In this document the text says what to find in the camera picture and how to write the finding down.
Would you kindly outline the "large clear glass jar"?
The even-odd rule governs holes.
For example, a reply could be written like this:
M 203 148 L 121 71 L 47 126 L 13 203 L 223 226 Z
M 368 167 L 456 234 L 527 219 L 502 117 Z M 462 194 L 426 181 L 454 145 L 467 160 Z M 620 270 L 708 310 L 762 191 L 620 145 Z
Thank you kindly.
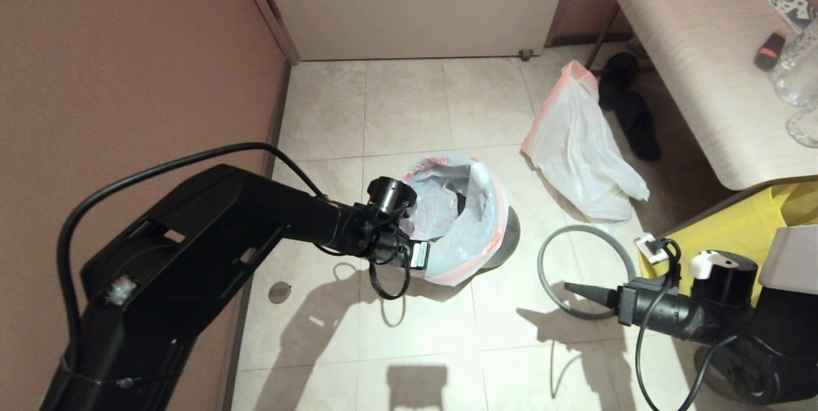
M 793 106 L 808 106 L 818 100 L 818 15 L 785 44 L 771 72 L 778 97 Z

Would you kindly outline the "white plastic bag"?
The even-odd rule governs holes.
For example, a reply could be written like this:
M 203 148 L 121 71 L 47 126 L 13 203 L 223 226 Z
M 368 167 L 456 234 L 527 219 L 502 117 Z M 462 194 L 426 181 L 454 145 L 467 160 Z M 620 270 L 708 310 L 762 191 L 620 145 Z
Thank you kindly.
M 595 76 L 573 59 L 544 99 L 522 152 L 586 219 L 624 222 L 651 191 L 628 164 L 599 107 Z

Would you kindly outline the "black trash bin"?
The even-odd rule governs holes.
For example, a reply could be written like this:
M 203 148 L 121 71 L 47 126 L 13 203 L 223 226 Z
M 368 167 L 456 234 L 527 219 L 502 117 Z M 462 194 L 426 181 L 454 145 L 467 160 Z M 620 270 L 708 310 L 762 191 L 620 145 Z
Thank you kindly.
M 516 211 L 513 207 L 511 207 L 511 205 L 508 207 L 508 216 L 505 229 L 500 235 L 502 236 L 500 237 L 501 240 L 499 245 L 495 246 L 493 251 L 491 251 L 491 245 L 486 245 L 482 251 L 482 256 L 486 259 L 478 269 L 477 274 L 489 272 L 502 266 L 503 263 L 507 262 L 512 254 L 514 254 L 519 245 L 520 237 L 522 235 L 521 224 L 519 215 L 517 215 Z

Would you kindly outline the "beige wood grain table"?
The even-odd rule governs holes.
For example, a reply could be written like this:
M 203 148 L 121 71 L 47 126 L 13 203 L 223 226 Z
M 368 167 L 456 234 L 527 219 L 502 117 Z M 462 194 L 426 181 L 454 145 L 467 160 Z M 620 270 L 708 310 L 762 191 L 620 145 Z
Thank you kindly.
M 818 149 L 789 136 L 795 108 L 754 57 L 790 27 L 765 0 L 616 0 L 720 183 L 818 179 Z

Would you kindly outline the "yellow bag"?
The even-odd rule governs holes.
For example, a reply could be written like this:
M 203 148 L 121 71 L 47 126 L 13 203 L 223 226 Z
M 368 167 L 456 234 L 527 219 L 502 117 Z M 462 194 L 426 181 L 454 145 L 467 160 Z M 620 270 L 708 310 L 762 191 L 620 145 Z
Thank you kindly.
M 818 180 L 760 190 L 670 237 L 683 251 L 678 292 L 687 297 L 690 263 L 706 250 L 732 252 L 759 266 L 752 306 L 763 288 L 818 295 Z

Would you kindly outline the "black red small device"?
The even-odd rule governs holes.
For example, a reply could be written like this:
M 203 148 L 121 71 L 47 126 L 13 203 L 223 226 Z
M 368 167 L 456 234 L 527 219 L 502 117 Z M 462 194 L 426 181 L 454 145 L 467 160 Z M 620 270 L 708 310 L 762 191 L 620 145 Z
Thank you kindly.
M 754 65 L 763 72 L 772 71 L 780 61 L 786 41 L 785 33 L 780 30 L 774 31 L 757 50 Z

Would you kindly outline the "small clear glass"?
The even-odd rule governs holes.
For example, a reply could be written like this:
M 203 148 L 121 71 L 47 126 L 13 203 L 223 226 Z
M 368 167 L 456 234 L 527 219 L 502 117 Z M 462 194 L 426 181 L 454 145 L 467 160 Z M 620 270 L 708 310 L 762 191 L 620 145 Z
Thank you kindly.
M 818 148 L 818 104 L 800 108 L 789 117 L 785 128 L 795 142 Z

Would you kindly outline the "dark metal table leg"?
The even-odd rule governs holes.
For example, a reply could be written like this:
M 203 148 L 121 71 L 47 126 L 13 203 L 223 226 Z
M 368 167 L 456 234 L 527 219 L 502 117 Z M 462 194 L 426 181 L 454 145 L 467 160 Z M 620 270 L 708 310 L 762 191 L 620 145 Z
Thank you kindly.
M 596 64 L 596 58 L 601 52 L 601 48 L 604 44 L 610 42 L 622 42 L 622 36 L 612 36 L 610 34 L 611 28 L 614 26 L 615 21 L 619 18 L 621 12 L 621 7 L 619 3 L 613 4 L 613 9 L 611 9 L 610 14 L 605 21 L 605 26 L 602 32 L 596 37 L 596 41 L 593 44 L 590 54 L 588 58 L 585 60 L 584 67 L 590 71 L 590 73 L 594 74 L 595 76 L 601 76 L 604 72 L 602 68 L 594 68 Z M 652 65 L 652 59 L 647 53 L 645 46 L 643 45 L 642 41 L 638 38 L 636 32 L 631 33 L 630 38 L 626 41 L 626 50 L 630 52 L 632 55 L 637 57 L 637 61 L 639 61 L 638 72 L 640 73 L 651 73 L 655 71 L 654 65 Z

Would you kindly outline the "red printed plastic bag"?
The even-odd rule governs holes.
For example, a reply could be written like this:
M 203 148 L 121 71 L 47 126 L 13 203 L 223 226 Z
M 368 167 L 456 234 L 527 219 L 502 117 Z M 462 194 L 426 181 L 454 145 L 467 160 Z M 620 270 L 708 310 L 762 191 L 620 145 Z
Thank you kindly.
M 487 164 L 442 153 L 417 161 L 401 181 L 417 193 L 401 229 L 429 242 L 426 268 L 412 269 L 413 277 L 458 286 L 499 256 L 511 207 Z

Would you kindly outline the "black slipper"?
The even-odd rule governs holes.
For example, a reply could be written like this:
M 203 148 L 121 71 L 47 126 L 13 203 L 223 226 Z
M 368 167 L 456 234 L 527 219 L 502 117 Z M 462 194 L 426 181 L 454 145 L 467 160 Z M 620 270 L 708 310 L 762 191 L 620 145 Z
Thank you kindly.
M 636 79 L 638 68 L 638 58 L 628 52 L 617 53 L 608 59 L 598 82 L 599 106 L 602 110 L 613 110 Z
M 634 91 L 626 91 L 614 111 L 633 154 L 644 161 L 659 160 L 662 151 L 655 134 L 655 120 L 645 99 Z

